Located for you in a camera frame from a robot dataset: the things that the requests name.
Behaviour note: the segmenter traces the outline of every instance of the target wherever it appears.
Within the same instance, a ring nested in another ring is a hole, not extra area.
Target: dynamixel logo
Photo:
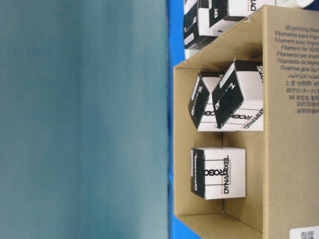
[[[248,10],[250,11],[256,11],[257,6],[256,6],[256,0],[248,0]]]
[[[244,128],[250,128],[264,113],[264,108],[262,108],[252,119],[249,121]]]
[[[241,119],[241,120],[250,120],[252,116],[245,116],[245,115],[233,115],[233,119]]]
[[[222,187],[224,194],[229,193],[229,185],[230,185],[230,160],[229,156],[223,159],[223,169],[209,169],[204,171],[204,176],[222,176]]]
[[[198,88],[198,91],[197,91],[197,94],[196,94],[196,98],[195,98],[195,101],[194,101],[194,104],[193,104],[193,108],[191,110],[191,115],[193,116],[195,114],[195,106],[196,106],[196,102],[197,102],[197,99],[198,99],[198,95],[199,93],[201,92],[201,90],[203,89],[203,86],[200,86]]]
[[[261,82],[264,83],[264,69],[263,66],[257,66],[257,70],[259,72]]]
[[[197,154],[194,157],[194,189],[197,191]]]
[[[203,116],[214,116],[215,112],[214,111],[203,111],[202,115]]]
[[[214,18],[218,18],[218,8],[214,7]]]

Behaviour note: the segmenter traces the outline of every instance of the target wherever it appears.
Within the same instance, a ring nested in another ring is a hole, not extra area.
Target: cardboard box flap
[[[319,72],[301,70],[311,69],[309,64],[283,64],[278,52],[298,53],[299,57],[290,59],[300,62],[311,60],[310,54],[318,56],[310,47],[319,44],[319,13],[270,6],[264,13],[264,238],[289,238],[290,229],[319,226],[319,79],[313,79],[319,78]],[[297,35],[286,37],[278,31]],[[278,42],[276,37],[293,42]],[[298,83],[303,81],[311,86]]]
[[[262,233],[226,214],[179,217],[203,239],[262,239]]]
[[[257,11],[235,24],[213,43],[176,67],[225,70],[233,59],[254,58],[256,52],[262,52],[262,15],[262,10]]]

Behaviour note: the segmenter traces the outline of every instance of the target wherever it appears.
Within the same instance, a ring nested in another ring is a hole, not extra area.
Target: blue surface
[[[306,9],[319,10],[319,0]],[[169,55],[169,235],[171,239],[200,238],[173,214],[173,69],[185,60],[183,44],[183,0],[168,0],[168,55]]]

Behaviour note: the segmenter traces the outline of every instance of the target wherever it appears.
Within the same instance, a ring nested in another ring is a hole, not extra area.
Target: white label
[[[189,35],[185,40],[184,40],[184,45],[188,45],[192,40],[194,40],[194,33]]]
[[[193,176],[193,150],[191,150],[191,176]]]
[[[319,239],[319,226],[291,229],[290,239]]]
[[[198,83],[199,83],[199,76],[197,77],[197,80],[196,80],[196,84],[195,84],[195,87],[194,87],[193,93],[191,94],[191,100],[192,100],[192,101],[194,100],[194,97],[195,97],[195,93],[196,93],[196,89],[197,89]]]
[[[231,75],[231,73],[233,73],[233,71],[235,70],[235,64],[231,64],[231,66],[229,67],[228,71],[226,72],[226,74],[224,75],[223,79],[220,81],[219,83],[219,87],[222,88],[223,85],[225,84],[225,82],[227,81],[227,79],[229,78],[229,76]]]
[[[230,16],[248,16],[263,5],[275,5],[275,0],[228,0]]]

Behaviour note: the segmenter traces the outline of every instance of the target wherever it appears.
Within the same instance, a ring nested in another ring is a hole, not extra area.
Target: barcode label
[[[319,226],[291,229],[290,239],[319,239]]]
[[[192,40],[194,40],[194,33],[189,35],[185,40],[184,40],[184,45],[188,45]]]

